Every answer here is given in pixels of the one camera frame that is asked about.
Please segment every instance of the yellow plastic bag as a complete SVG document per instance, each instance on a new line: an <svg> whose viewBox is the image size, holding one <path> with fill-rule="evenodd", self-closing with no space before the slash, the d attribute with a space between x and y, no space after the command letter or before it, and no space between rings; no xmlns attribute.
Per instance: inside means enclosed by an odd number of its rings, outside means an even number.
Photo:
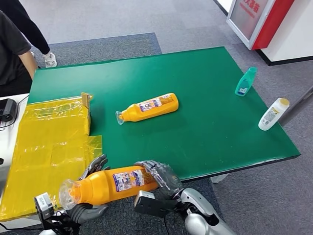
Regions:
<svg viewBox="0 0 313 235"><path fill-rule="evenodd" d="M33 103L18 127L0 220L36 212L34 197L48 192L59 207L65 179L78 179L102 153L102 137L89 135L89 96Z"/></svg>

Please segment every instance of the black pants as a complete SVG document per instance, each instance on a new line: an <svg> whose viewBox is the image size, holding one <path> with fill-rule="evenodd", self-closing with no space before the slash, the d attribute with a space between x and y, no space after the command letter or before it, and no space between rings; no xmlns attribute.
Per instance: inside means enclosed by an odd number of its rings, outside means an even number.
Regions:
<svg viewBox="0 0 313 235"><path fill-rule="evenodd" d="M32 22L19 0L0 0L0 10L14 23L31 44L46 55L50 48L41 32Z"/></svg>
<svg viewBox="0 0 313 235"><path fill-rule="evenodd" d="M32 80L27 71L5 85L0 85L0 97L29 93Z"/></svg>

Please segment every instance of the bottle cap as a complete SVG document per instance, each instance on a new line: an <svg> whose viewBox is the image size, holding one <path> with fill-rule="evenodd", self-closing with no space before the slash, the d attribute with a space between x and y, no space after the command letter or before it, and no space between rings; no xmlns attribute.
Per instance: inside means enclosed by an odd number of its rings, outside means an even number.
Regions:
<svg viewBox="0 0 313 235"><path fill-rule="evenodd" d="M81 199L80 185L72 180L65 180L59 190L59 201L66 210L75 207Z"/></svg>
<svg viewBox="0 0 313 235"><path fill-rule="evenodd" d="M284 105L284 106L289 106L289 100L287 99L284 99L284 98L281 98L281 100L279 100L281 102L281 104Z"/></svg>
<svg viewBox="0 0 313 235"><path fill-rule="evenodd" d="M124 119L123 119L123 116L121 115L121 112L116 111L115 116L116 116L116 120L118 120L118 123L119 125L121 125L124 123Z"/></svg>
<svg viewBox="0 0 313 235"><path fill-rule="evenodd" d="M250 67L250 68L248 68L248 70L250 71L250 72L257 72L258 68L256 68L256 67Z"/></svg>

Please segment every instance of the gray carpet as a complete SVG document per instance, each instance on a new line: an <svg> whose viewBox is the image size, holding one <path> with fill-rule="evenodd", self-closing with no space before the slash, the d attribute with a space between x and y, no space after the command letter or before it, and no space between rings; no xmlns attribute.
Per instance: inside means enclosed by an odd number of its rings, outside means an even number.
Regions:
<svg viewBox="0 0 313 235"><path fill-rule="evenodd" d="M130 35L123 37L60 43L51 45L59 65L112 60L135 56L161 54L161 51L154 33ZM38 63L44 67L42 56L33 48ZM184 183L185 188L196 189L208 201L222 218L216 198L210 179L201 179ZM134 198L112 202L102 218L89 221L81 227L81 235L165 235L163 219L142 215L133 211ZM167 216L170 235L187 235L179 215ZM5 235L37 235L38 231L9 231Z"/></svg>
<svg viewBox="0 0 313 235"><path fill-rule="evenodd" d="M58 66L161 54L155 33L100 38L49 45ZM44 68L42 54L35 47L35 60Z"/></svg>
<svg viewBox="0 0 313 235"><path fill-rule="evenodd" d="M185 188L194 188L210 201L222 218L210 179L184 183ZM167 235L161 218L135 213L134 197L125 198L109 204L108 211L101 218L86 222L81 226L80 235ZM170 235L188 235L183 221L178 214L166 217ZM41 225L29 229L41 228ZM38 235L38 231L9 231L4 235Z"/></svg>
<svg viewBox="0 0 313 235"><path fill-rule="evenodd" d="M313 61L269 67L243 44L226 48L243 71L249 66L258 67L253 87L268 106L278 97L286 97L293 104L313 84ZM213 186L230 227L239 235L312 234L313 119L311 117L313 103L284 127L302 156L232 173Z"/></svg>

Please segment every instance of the white table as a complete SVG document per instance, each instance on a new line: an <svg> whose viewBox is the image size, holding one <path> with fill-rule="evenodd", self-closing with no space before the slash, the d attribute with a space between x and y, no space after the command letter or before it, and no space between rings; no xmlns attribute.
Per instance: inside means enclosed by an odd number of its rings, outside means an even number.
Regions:
<svg viewBox="0 0 313 235"><path fill-rule="evenodd" d="M28 96L29 94L18 94L18 95L13 95L13 96L7 96L7 97L0 97L0 100L3 99L14 99L17 104L20 101L23 100L23 98ZM14 150L15 142L17 136L18 125L20 124L20 120L23 117L23 114L26 107L28 97L25 100L22 101L20 106L18 107L18 113L17 120L14 124L8 127L1 128L0 127L0 158L3 158L3 164L0 165L0 190L1 190L1 198L2 198L2 187L5 185L5 181L7 180L8 172L10 169L11 163L12 161L13 152ZM11 122L5 122L4 125L8 125ZM3 222L4 225L7 226L8 228L23 228L27 227L35 224L40 224L38 216L31 216L29 218L21 218L21 219L15 219L12 221ZM6 230L0 227L0 233L5 232Z"/></svg>
<svg viewBox="0 0 313 235"><path fill-rule="evenodd" d="M0 100L3 99L13 99L18 104L20 101L28 96L29 94L18 94L7 97L0 97ZM1 128L0 125L0 158L4 159L3 164L0 165L0 181L5 181L7 179L8 172L12 161L13 152L14 150L15 142L17 136L18 125L22 119L23 114L26 107L28 97L22 101L19 107L17 107L17 117L14 124ZM2 122L4 125L11 124L11 122Z"/></svg>

